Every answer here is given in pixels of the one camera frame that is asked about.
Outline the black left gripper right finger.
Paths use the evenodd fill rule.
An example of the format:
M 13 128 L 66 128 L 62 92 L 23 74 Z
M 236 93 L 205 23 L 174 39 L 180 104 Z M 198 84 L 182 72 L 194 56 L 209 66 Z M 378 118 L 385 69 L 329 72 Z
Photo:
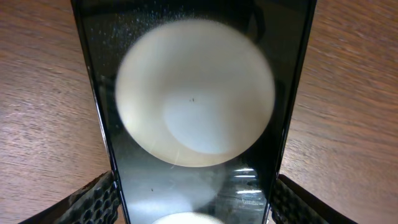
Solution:
M 279 175 L 271 194 L 272 219 L 277 224 L 355 224 L 285 175 Z

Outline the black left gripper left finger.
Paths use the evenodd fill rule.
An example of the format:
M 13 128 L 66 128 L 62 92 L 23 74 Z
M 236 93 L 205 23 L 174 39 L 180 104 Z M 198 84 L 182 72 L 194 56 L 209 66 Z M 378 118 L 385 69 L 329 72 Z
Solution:
M 119 204 L 113 172 L 107 171 L 21 224 L 113 224 Z

